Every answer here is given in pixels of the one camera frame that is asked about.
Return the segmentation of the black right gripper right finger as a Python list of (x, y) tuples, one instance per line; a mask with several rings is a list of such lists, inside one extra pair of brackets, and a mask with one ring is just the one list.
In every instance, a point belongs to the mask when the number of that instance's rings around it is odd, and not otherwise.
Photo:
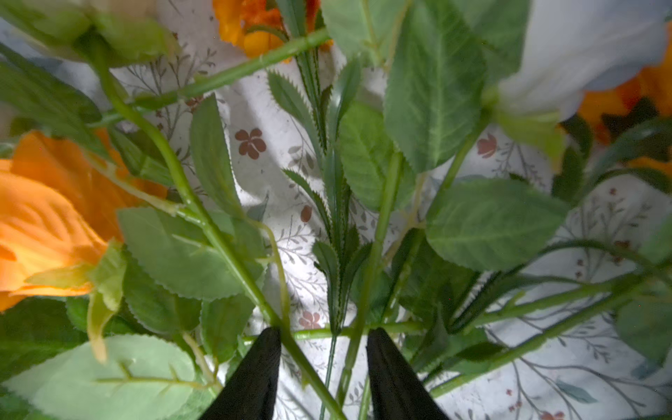
[(376, 328), (367, 338), (374, 419), (448, 420), (388, 333)]

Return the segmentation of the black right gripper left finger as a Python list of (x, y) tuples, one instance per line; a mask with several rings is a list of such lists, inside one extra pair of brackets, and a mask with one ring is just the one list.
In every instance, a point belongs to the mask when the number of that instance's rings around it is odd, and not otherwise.
[(201, 419), (273, 418), (281, 353), (280, 329), (264, 329)]

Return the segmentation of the orange marigold flower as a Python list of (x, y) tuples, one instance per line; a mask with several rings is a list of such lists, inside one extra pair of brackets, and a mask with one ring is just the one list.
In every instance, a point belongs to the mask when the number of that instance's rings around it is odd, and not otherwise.
[(248, 58), (266, 54), (289, 39), (276, 1), (215, 0), (212, 6), (220, 40)]

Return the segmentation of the pale blue rose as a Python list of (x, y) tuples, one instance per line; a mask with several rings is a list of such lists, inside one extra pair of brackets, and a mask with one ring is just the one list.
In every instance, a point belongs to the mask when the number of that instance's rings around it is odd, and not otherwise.
[(341, 173), (378, 215), (345, 271), (450, 419), (671, 411), (671, 116), (609, 146), (579, 116), (671, 47), (668, 1), (327, 7), (383, 73), (341, 120)]

